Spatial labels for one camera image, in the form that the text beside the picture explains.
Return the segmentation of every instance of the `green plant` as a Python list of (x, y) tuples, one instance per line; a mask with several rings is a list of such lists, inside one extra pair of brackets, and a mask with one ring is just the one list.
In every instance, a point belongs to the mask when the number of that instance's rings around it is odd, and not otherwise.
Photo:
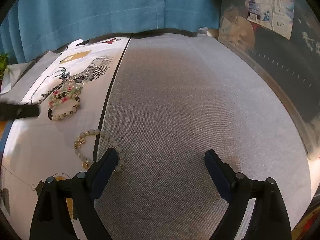
[(4, 71), (7, 68), (8, 62), (9, 62), (8, 53), (1, 54), (0, 55), (0, 80), (3, 78)]

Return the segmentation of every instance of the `barcode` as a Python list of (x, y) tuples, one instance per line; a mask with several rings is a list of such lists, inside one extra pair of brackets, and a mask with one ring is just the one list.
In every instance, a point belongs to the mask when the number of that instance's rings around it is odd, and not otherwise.
[(256, 15), (256, 14), (253, 14), (253, 13), (250, 13), (249, 18), (250, 18), (250, 20), (252, 20), (252, 21), (256, 21), (256, 20), (257, 20), (257, 15)]

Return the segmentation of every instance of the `blue curtain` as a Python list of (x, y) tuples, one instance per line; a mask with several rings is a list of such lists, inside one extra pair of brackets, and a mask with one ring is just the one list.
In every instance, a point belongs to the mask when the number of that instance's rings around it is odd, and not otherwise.
[(161, 28), (219, 28), (221, 0), (17, 0), (0, 26), (0, 53), (28, 62), (77, 40)]

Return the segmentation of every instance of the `silver screw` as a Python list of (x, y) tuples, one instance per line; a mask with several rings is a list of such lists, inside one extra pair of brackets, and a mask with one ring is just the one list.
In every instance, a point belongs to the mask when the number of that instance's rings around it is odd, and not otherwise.
[(53, 182), (53, 180), (54, 180), (54, 177), (49, 177), (49, 178), (47, 178), (46, 182), (51, 183), (51, 182)]
[(267, 182), (274, 184), (276, 181), (273, 178), (267, 178)]
[(77, 174), (77, 177), (78, 177), (79, 179), (83, 179), (83, 178), (85, 177), (85, 172), (83, 172), (83, 171), (79, 172), (79, 173)]
[(238, 173), (236, 174), (236, 177), (237, 177), (238, 179), (244, 179), (244, 174), (241, 173), (241, 172), (238, 172)]

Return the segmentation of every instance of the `black stripe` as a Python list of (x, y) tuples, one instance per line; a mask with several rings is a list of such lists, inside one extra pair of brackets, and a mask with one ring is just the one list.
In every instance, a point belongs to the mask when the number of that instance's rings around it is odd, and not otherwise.
[[(104, 116), (105, 116), (105, 113), (106, 113), (106, 109), (107, 109), (107, 103), (108, 103), (108, 100), (109, 100), (109, 96), (110, 96), (110, 93), (111, 93), (111, 89), (112, 89), (112, 85), (113, 85), (113, 82), (115, 81), (115, 78), (116, 78), (116, 74), (118, 72), (118, 68), (121, 64), (121, 61), (122, 61), (122, 58), (123, 58), (123, 55), (128, 47), (128, 44), (131, 40), (131, 36), (127, 42), (127, 45), (125, 46), (124, 50), (123, 50), (123, 53), (120, 57), (120, 60), (118, 62), (118, 65), (116, 67), (116, 70), (115, 70), (115, 73), (113, 74), (113, 77), (112, 77), (112, 80), (111, 80), (111, 83), (110, 83), (110, 86), (109, 86), (109, 90), (108, 90), (108, 93), (107, 93), (107, 96), (106, 96), (106, 99), (104, 100), (104, 105), (103, 105), (103, 108), (102, 108), (102, 112), (101, 112), (101, 117), (100, 117), (100, 122), (99, 122), (99, 126), (98, 126), (98, 129), (101, 130), (102, 129), (102, 125), (103, 125), (103, 119), (104, 119)], [(94, 162), (97, 161), (97, 155), (98, 155), (98, 147), (99, 147), (99, 140), (100, 140), (100, 135), (98, 135), (96, 137), (96, 141), (94, 143), (94, 149), (93, 149), (93, 157), (92, 157), (92, 160)]]

